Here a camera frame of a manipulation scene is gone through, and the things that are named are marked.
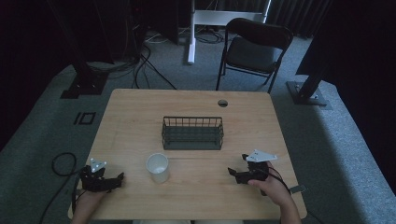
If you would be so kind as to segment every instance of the desk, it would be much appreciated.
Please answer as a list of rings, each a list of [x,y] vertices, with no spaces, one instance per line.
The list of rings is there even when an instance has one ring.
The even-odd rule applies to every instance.
[[[191,38],[188,63],[195,62],[195,25],[221,25],[225,26],[234,18],[245,18],[252,21],[265,22],[271,0],[266,0],[263,12],[237,12],[216,10],[195,10],[195,0],[191,0]]]
[[[221,150],[163,150],[163,116],[222,117]],[[279,208],[268,197],[228,174],[227,167],[246,171],[242,154],[255,148],[276,154],[275,168],[289,187],[298,185],[268,93],[114,90],[89,159],[107,161],[105,177],[125,172],[125,180],[93,219],[278,219]],[[162,184],[146,170],[156,152],[169,159],[170,177]],[[293,198],[305,217],[301,193]]]

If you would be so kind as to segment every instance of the person's arm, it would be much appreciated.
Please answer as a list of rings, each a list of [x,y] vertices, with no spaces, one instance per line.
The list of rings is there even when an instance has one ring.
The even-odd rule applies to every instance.
[[[85,191],[77,201],[76,211],[72,218],[72,224],[87,224],[93,212],[99,206],[106,192]]]
[[[271,162],[268,162],[268,166],[273,168]],[[276,172],[272,169],[270,169],[270,173],[276,175]],[[282,224],[301,224],[297,206],[280,181],[269,175],[265,181],[249,180],[248,183],[263,190],[275,204],[279,205],[280,222]]]

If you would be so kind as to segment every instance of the cup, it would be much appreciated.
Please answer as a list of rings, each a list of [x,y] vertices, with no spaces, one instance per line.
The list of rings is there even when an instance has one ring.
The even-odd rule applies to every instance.
[[[161,184],[169,178],[168,164],[168,158],[162,153],[155,153],[148,157],[146,167],[154,182]]]

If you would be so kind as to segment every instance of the wire basket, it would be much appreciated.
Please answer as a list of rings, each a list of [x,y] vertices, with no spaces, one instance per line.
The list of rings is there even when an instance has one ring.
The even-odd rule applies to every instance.
[[[220,150],[221,117],[163,117],[163,149]]]

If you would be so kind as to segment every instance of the dark background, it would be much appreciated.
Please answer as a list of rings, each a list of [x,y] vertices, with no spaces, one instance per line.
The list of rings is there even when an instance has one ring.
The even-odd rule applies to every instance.
[[[119,13],[117,8],[127,6],[124,4],[128,1],[107,2],[112,5],[97,1],[99,8],[95,10],[79,5],[81,10],[64,11],[66,17],[74,18],[71,24],[77,21],[81,26],[97,20],[95,15],[100,17],[101,13],[107,13],[104,18],[111,19],[102,20],[103,24],[90,29],[74,30],[87,61],[109,62],[124,55],[125,32],[131,31],[124,29],[128,13],[123,10]],[[141,2],[132,1],[132,8]],[[180,12],[190,11],[189,4],[177,6]],[[298,71],[316,76],[322,62],[329,64],[323,79],[337,87],[393,191],[396,189],[396,169],[392,165],[396,156],[395,11],[391,1],[334,0]],[[134,21],[144,22],[145,17],[139,15],[130,18],[130,27]],[[189,19],[186,15],[179,15],[180,26],[185,26],[183,23]],[[88,42],[79,37],[90,35],[95,38]],[[0,2],[0,148],[18,129],[51,79],[71,63],[65,46],[64,35],[47,1]],[[129,46],[127,54],[138,54],[138,47]]]

